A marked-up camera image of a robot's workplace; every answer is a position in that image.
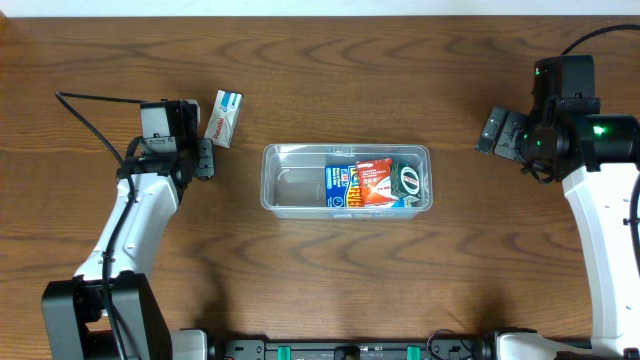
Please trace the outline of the red white packet box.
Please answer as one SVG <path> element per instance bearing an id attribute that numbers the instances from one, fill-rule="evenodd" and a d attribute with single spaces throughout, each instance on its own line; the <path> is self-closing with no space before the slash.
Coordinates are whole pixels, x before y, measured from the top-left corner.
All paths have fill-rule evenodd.
<path id="1" fill-rule="evenodd" d="M 391 192 L 391 158 L 356 163 L 363 204 L 377 206 L 397 200 Z"/>

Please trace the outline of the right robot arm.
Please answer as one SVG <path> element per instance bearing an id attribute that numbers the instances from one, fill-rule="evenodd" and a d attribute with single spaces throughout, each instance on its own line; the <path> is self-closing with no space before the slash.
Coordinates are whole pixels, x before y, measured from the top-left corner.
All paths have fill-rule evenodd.
<path id="1" fill-rule="evenodd" d="M 636 359 L 639 356 L 639 122 L 604 115 L 590 55 L 534 65 L 534 103 L 492 109 L 476 149 L 511 160 L 538 182 L 561 183 L 580 235 L 592 301 L 588 347 L 534 330 L 497 330 L 488 359 Z"/>

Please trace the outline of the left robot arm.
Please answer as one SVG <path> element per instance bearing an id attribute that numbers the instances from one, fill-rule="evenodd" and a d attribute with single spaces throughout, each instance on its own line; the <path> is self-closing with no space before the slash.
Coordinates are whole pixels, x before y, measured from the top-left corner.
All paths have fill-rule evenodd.
<path id="1" fill-rule="evenodd" d="M 160 240 L 194 179 L 214 174 L 213 145 L 175 136 L 133 139 L 96 246 L 41 300 L 55 359 L 206 359 L 200 329 L 170 331 L 150 286 Z"/>

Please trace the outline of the green round-logo small box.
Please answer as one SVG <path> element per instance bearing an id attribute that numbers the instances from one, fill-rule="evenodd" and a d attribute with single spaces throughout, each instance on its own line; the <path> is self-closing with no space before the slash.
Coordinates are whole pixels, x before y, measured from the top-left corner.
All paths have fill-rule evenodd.
<path id="1" fill-rule="evenodd" d="M 420 200 L 421 183 L 418 173 L 406 163 L 391 165 L 391 194 L 408 202 Z"/>

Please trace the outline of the blue Kool Fever box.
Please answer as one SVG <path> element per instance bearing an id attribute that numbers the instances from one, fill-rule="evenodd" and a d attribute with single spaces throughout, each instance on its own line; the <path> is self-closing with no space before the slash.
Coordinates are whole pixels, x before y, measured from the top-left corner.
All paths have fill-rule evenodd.
<path id="1" fill-rule="evenodd" d="M 409 196 L 395 201 L 365 204 L 359 185 L 358 171 L 355 165 L 335 165 L 325 167 L 326 206 L 340 208 L 412 208 L 418 198 Z"/>

